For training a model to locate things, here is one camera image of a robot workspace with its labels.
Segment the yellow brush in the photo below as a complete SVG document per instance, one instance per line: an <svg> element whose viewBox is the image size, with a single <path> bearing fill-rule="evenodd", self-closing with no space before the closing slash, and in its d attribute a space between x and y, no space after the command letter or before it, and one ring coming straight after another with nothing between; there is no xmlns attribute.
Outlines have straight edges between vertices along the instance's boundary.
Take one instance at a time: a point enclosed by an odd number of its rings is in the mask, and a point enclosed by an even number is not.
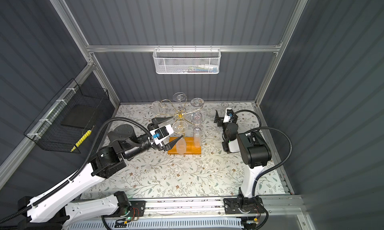
<svg viewBox="0 0 384 230"><path fill-rule="evenodd" d="M78 146L80 146L80 144L82 143L82 142L84 142L84 140L89 136L89 135L91 135L91 130L88 130L81 138L80 138L80 140L76 143L76 147L78 147Z"/></svg>

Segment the table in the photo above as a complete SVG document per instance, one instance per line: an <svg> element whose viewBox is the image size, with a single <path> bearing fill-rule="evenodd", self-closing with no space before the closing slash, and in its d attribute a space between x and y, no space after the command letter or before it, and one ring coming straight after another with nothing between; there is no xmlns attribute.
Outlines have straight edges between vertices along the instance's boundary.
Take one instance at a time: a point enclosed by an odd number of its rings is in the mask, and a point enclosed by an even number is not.
<svg viewBox="0 0 384 230"><path fill-rule="evenodd" d="M229 107L234 111L253 110L251 103L229 103ZM194 108L187 102L189 109ZM124 191L129 198L237 195L246 165L240 153L227 154L222 149L222 128L213 123L215 110L220 109L220 103L205 103L200 111L204 119L201 155L169 155L151 149L126 161L125 168L86 190L80 199L98 199L116 191ZM166 111L174 112L168 107ZM143 126L147 126L154 115L151 104L121 105L116 113L116 116L133 119ZM172 124L174 121L169 120L164 124ZM111 130L125 123L113 122ZM257 123L256 117L248 112L238 115L239 132L254 128ZM137 136L144 133L137 127L134 129ZM193 136L192 126L189 126L186 136ZM273 165L273 161L270 161L267 167ZM276 170L261 177L259 182L259 194L285 194Z"/></svg>

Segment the corrugated wall panel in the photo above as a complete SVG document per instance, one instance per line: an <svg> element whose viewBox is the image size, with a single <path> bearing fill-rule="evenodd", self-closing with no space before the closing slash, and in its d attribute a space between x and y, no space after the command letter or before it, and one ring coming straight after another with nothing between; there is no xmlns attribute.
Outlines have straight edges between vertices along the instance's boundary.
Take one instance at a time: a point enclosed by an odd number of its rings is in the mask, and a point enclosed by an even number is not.
<svg viewBox="0 0 384 230"><path fill-rule="evenodd" d="M101 87L94 74L90 74L83 85ZM101 117L94 127L96 131L93 131L92 135L82 143L83 149L91 147L97 130L112 116L113 112L112 103L108 102L103 106ZM82 165L87 154L88 151L82 151L80 154L44 151L35 146L0 190L0 218L16 212L17 201L20 198L41 194L68 177ZM22 219L23 217L19 216L8 221L6 225L17 224Z"/></svg>
<svg viewBox="0 0 384 230"><path fill-rule="evenodd" d="M274 45L297 0L65 0L91 45Z"/></svg>
<svg viewBox="0 0 384 230"><path fill-rule="evenodd" d="M382 0L310 0L263 99L319 230L384 228L383 44Z"/></svg>
<svg viewBox="0 0 384 230"><path fill-rule="evenodd" d="M96 53L121 102L254 100L273 53L222 53L219 74L156 74L151 53Z"/></svg>
<svg viewBox="0 0 384 230"><path fill-rule="evenodd" d="M0 0L0 163L86 61L49 0Z"/></svg>

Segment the orange wooden board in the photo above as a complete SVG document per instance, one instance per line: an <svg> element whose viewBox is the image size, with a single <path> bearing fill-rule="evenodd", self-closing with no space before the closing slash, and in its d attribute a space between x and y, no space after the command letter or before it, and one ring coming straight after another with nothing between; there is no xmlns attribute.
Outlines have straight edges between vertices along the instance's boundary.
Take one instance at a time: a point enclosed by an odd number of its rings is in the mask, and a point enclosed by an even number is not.
<svg viewBox="0 0 384 230"><path fill-rule="evenodd" d="M176 137L170 137L169 141L174 139L176 139ZM185 137L185 142L187 143L187 152L185 154L201 154L201 146L195 147L193 137ZM168 151L168 154L178 154L176 151L176 145Z"/></svg>

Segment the black wire basket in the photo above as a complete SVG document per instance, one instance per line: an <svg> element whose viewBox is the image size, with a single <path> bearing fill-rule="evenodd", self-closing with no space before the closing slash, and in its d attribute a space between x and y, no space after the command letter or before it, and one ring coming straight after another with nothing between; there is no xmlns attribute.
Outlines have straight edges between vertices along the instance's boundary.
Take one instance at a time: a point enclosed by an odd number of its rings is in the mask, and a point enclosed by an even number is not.
<svg viewBox="0 0 384 230"><path fill-rule="evenodd" d="M80 153L81 145L90 141L101 108L109 101L107 89L76 85L69 90L48 115L37 121L37 127L29 127L24 133L43 150Z"/></svg>

